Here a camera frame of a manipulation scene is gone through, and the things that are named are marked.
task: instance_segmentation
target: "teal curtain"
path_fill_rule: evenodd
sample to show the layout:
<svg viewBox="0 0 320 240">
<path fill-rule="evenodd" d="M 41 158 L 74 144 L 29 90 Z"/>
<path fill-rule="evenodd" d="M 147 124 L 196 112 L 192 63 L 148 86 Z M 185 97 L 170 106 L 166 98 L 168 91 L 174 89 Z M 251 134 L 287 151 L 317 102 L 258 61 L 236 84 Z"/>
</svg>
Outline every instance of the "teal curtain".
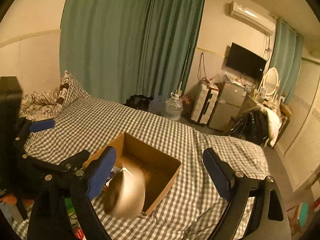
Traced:
<svg viewBox="0 0 320 240">
<path fill-rule="evenodd" d="M 199 34 L 204 0 L 149 0 L 138 82 L 145 96 L 184 90 Z"/>
<path fill-rule="evenodd" d="M 296 31 L 291 31 L 282 19 L 277 21 L 276 42 L 270 67 L 275 67 L 279 73 L 279 97 L 285 94 L 285 103 L 288 104 L 294 94 L 297 83 L 304 38 Z"/>
<path fill-rule="evenodd" d="M 66 0 L 60 69 L 94 97 L 124 103 L 133 94 L 185 88 L 204 0 Z"/>
<path fill-rule="evenodd" d="M 66 0 L 60 70 L 92 96 L 124 103 L 136 93 L 148 0 Z"/>
</svg>

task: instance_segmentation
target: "checkered bedding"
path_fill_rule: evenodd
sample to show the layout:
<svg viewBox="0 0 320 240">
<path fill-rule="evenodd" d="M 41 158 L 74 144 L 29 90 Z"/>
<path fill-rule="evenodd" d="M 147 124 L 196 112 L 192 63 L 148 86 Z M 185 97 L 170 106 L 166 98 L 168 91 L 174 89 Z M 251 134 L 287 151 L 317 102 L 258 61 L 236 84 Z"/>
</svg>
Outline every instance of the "checkered bedding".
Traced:
<svg viewBox="0 0 320 240">
<path fill-rule="evenodd" d="M 172 188 L 146 218 L 116 219 L 104 213 L 101 198 L 92 201 L 112 239 L 207 239 L 227 205 L 203 165 L 202 153 L 207 147 L 249 177 L 264 179 L 269 174 L 264 153 L 257 145 L 205 135 L 164 117 L 91 98 L 74 78 L 69 85 L 55 127 L 33 134 L 25 145 L 28 155 L 58 164 L 84 149 L 93 154 L 127 132 L 182 162 Z M 250 198 L 234 239 L 242 237 L 252 204 Z M 28 222 L 12 225 L 22 239 L 27 239 Z"/>
</svg>

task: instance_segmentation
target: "gray floor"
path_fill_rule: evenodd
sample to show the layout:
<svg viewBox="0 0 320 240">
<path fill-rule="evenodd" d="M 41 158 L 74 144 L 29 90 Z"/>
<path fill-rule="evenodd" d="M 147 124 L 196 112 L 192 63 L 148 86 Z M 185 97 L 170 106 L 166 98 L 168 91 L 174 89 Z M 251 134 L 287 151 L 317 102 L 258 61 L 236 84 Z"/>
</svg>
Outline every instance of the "gray floor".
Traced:
<svg viewBox="0 0 320 240">
<path fill-rule="evenodd" d="M 206 125 L 196 124 L 195 122 L 192 122 L 190 121 L 190 119 L 185 117 L 181 117 L 179 122 L 191 126 L 192 128 L 205 134 L 222 135 L 222 133 L 217 130 L 211 129 Z M 306 202 L 309 205 L 309 214 L 306 226 L 302 228 L 301 232 L 298 232 L 292 236 L 292 240 L 298 240 L 300 235 L 302 235 L 302 233 L 306 230 L 307 226 L 310 224 L 311 220 L 314 217 L 314 212 L 312 210 L 314 201 L 311 189 L 308 188 L 300 192 L 293 192 L 288 174 L 280 160 L 278 153 L 271 147 L 266 147 L 263 149 L 263 151 L 268 161 L 270 174 L 275 178 L 277 182 L 286 209 L 292 208 L 293 206 L 298 205 L 301 202 Z"/>
</svg>

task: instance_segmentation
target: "oval mirror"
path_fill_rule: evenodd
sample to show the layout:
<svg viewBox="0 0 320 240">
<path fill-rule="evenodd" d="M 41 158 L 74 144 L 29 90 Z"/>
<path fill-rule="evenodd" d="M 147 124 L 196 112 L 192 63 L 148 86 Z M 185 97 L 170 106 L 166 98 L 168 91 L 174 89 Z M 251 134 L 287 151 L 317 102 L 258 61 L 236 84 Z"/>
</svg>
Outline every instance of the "oval mirror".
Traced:
<svg viewBox="0 0 320 240">
<path fill-rule="evenodd" d="M 270 68 L 263 77 L 262 86 L 266 89 L 266 96 L 271 96 L 276 91 L 279 77 L 278 71 L 275 67 Z"/>
</svg>

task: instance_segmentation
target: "black tv screen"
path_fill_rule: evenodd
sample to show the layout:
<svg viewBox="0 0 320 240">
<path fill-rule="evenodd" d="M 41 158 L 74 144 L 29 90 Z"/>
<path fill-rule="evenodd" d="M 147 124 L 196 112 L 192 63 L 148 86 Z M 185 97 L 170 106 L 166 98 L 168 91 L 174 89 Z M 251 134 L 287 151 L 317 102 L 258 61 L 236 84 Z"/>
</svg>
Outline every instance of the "black tv screen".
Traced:
<svg viewBox="0 0 320 240">
<path fill-rule="evenodd" d="M 267 61 L 257 54 L 232 43 L 226 66 L 260 81 L 266 63 Z"/>
</svg>

